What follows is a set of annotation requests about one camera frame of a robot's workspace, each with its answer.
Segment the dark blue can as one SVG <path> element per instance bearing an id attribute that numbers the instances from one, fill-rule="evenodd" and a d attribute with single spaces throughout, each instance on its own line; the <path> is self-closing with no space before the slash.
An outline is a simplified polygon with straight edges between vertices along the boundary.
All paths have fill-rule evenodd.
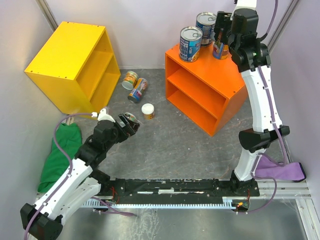
<path id="1" fill-rule="evenodd" d="M 196 26 L 187 26 L 180 31 L 179 57 L 192 63 L 199 57 L 203 32 Z"/>

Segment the tall orange blue can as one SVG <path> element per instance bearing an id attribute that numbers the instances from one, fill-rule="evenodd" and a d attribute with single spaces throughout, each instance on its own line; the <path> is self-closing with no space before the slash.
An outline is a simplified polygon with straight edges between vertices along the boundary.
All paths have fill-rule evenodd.
<path id="1" fill-rule="evenodd" d="M 214 37 L 212 56 L 217 60 L 225 60 L 229 56 L 228 46 L 221 42 L 223 30 L 222 28 L 219 34 Z"/>

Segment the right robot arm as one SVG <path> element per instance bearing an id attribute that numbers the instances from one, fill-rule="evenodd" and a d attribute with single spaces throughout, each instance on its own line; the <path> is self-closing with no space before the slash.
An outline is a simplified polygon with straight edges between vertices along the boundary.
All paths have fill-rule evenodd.
<path id="1" fill-rule="evenodd" d="M 245 83 L 252 111 L 252 128 L 238 137 L 242 146 L 239 162 L 232 171 L 229 189 L 236 196 L 247 191 L 254 180 L 258 162 L 274 141 L 279 141 L 288 162 L 283 137 L 290 128 L 283 125 L 275 104 L 271 83 L 271 58 L 268 47 L 258 37 L 258 13 L 253 6 L 236 6 L 233 12 L 218 11 L 214 38 L 228 46 Z"/>

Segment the orange shelf cabinet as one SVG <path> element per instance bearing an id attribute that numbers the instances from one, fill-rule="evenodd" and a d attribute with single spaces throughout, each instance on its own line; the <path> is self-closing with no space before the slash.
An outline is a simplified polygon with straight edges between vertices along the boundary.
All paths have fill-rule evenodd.
<path id="1" fill-rule="evenodd" d="M 243 106 L 247 88 L 228 56 L 213 57 L 213 47 L 200 49 L 195 62 L 179 57 L 180 45 L 165 52 L 166 99 L 209 136 L 214 136 Z"/>

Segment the blue can pull tab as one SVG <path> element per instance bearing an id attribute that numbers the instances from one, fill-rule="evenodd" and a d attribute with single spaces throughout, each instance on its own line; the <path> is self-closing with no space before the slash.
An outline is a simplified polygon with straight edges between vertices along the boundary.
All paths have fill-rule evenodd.
<path id="1" fill-rule="evenodd" d="M 217 16 L 212 12 L 201 12 L 196 16 L 195 25 L 202 31 L 201 47 L 208 47 L 212 44 L 212 32 L 216 18 Z"/>

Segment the tall blue red can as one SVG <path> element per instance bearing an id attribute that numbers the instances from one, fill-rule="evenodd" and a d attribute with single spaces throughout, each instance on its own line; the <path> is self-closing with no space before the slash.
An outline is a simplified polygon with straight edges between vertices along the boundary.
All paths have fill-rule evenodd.
<path id="1" fill-rule="evenodd" d="M 145 78 L 139 78 L 136 86 L 127 96 L 127 99 L 132 103 L 139 103 L 143 98 L 145 91 L 148 88 L 148 81 Z"/>

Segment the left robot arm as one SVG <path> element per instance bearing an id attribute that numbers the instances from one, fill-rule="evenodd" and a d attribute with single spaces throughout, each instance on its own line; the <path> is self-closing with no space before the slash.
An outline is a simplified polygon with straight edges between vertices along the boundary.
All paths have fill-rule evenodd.
<path id="1" fill-rule="evenodd" d="M 89 199 L 106 195 L 111 189 L 110 177 L 98 170 L 107 152 L 115 144 L 133 136 L 140 124 L 119 114 L 119 124 L 103 108 L 99 113 L 88 113 L 97 119 L 97 125 L 85 143 L 71 158 L 60 145 L 57 148 L 68 160 L 68 167 L 56 183 L 34 204 L 26 203 L 20 209 L 23 238 L 55 240 L 67 220 Z"/>

